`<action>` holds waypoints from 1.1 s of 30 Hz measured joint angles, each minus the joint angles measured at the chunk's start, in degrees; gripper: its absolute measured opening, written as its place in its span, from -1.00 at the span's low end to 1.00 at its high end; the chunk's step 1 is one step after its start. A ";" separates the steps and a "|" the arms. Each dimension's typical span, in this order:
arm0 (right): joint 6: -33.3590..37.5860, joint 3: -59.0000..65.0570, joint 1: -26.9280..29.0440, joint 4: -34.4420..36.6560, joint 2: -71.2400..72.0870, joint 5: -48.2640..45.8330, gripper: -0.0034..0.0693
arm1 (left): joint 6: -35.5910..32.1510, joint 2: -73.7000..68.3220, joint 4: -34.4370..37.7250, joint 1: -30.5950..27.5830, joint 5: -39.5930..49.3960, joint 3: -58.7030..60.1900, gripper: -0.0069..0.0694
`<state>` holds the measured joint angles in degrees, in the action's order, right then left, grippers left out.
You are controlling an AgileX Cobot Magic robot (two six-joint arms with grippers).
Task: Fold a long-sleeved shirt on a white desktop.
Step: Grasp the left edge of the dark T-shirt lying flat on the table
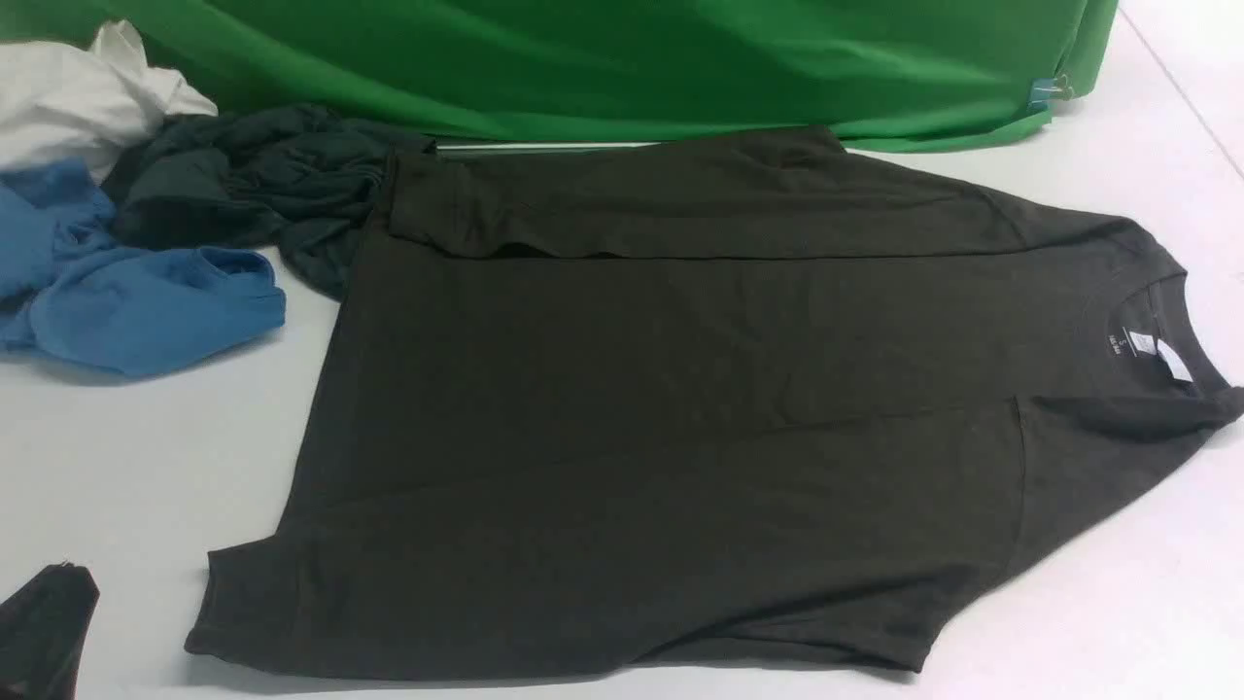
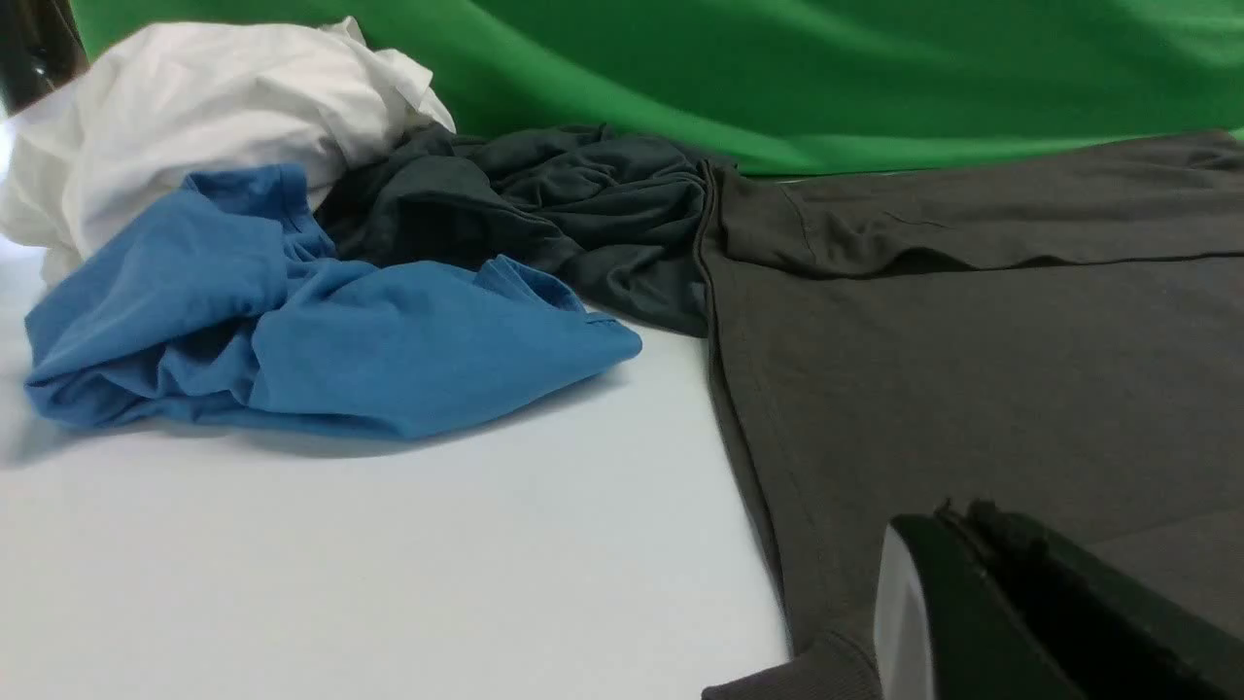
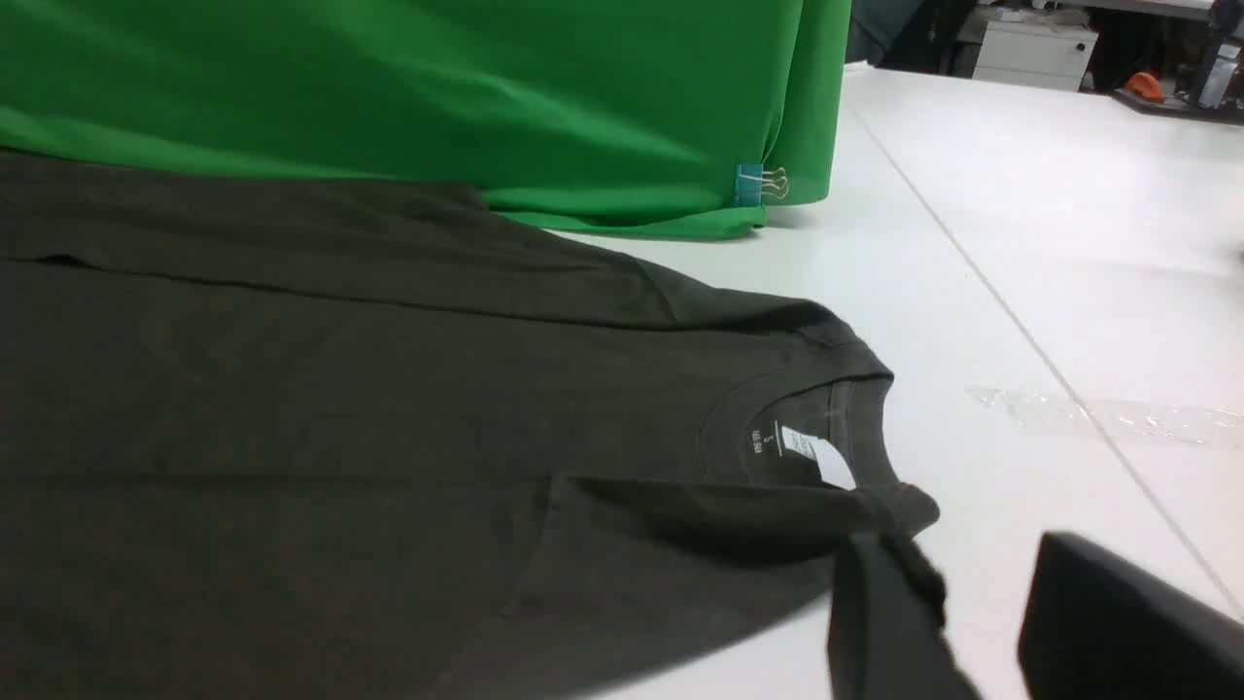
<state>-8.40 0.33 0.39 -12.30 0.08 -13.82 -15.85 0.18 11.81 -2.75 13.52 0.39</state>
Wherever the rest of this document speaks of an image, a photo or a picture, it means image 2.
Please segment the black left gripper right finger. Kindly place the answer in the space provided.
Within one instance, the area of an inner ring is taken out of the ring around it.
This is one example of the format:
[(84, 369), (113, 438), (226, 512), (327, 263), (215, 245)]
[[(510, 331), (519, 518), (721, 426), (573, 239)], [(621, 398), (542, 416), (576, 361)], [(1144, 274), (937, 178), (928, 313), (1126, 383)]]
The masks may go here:
[(1039, 647), (1088, 699), (1239, 699), (1242, 642), (1030, 515), (967, 523)]

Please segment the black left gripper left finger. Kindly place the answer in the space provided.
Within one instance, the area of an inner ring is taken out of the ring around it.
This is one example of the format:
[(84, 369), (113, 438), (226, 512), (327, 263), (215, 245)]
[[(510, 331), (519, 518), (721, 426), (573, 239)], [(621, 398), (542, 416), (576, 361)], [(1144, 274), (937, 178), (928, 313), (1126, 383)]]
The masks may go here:
[(884, 528), (875, 603), (884, 699), (1084, 699), (954, 523), (898, 515)]

